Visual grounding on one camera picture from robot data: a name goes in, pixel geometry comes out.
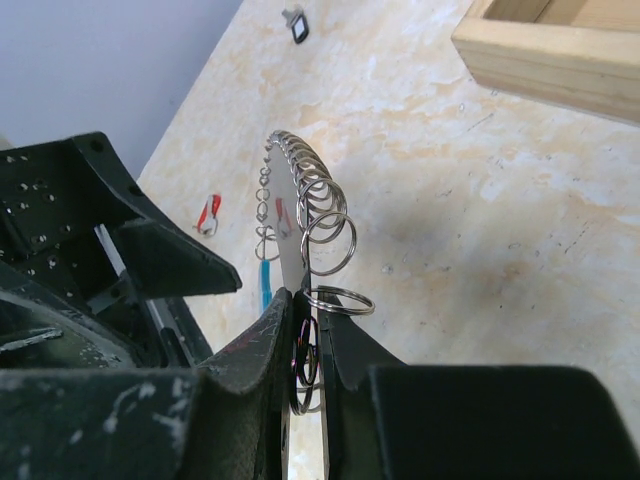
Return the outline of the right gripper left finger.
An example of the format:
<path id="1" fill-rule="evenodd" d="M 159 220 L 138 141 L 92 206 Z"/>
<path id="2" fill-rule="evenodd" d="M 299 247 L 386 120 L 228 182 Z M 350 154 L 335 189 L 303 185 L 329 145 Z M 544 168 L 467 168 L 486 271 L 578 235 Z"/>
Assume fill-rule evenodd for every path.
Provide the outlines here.
<path id="1" fill-rule="evenodd" d="M 282 479 L 293 298 L 195 368 L 5 370 L 5 479 Z"/>

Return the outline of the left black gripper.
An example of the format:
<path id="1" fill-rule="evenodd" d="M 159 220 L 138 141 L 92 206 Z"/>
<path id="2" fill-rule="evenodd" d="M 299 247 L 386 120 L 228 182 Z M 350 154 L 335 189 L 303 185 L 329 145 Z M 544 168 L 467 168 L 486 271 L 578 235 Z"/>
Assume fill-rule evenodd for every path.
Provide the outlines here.
<path id="1" fill-rule="evenodd" d="M 1 364 L 191 367 L 211 353 L 192 296 L 236 269 L 144 194 L 93 132 L 1 154 Z"/>

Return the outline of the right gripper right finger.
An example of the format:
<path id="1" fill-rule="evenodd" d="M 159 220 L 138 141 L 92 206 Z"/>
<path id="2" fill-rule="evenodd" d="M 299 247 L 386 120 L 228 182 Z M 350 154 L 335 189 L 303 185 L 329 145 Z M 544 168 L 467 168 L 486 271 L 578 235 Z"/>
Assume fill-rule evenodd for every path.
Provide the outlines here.
<path id="1" fill-rule="evenodd" d="M 635 479 L 607 389 L 558 365 L 409 365 L 320 316 L 329 479 Z"/>

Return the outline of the light blue carabiner tag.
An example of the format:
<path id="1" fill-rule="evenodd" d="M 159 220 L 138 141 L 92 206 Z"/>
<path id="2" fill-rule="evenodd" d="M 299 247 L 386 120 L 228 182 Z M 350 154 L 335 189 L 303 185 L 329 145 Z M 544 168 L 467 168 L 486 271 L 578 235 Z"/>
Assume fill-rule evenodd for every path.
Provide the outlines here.
<path id="1" fill-rule="evenodd" d="M 259 313 L 263 314 L 273 298 L 271 288 L 271 268 L 269 260 L 261 260 L 258 268 Z"/>

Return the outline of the metal disc with keyrings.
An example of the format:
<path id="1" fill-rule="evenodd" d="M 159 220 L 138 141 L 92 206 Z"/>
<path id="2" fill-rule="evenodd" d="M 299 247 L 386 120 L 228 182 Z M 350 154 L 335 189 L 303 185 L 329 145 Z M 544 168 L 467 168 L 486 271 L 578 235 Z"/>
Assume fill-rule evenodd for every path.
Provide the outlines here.
<path id="1" fill-rule="evenodd" d="M 290 411 L 321 413 L 324 475 L 328 479 L 381 478 L 375 424 L 363 380 L 346 386 L 338 375 L 338 327 L 374 313 L 366 295 L 318 279 L 347 267 L 358 245 L 346 195 L 319 154 L 301 137 L 272 132 L 259 173 L 256 257 L 278 264 L 293 300 L 284 345 Z"/>

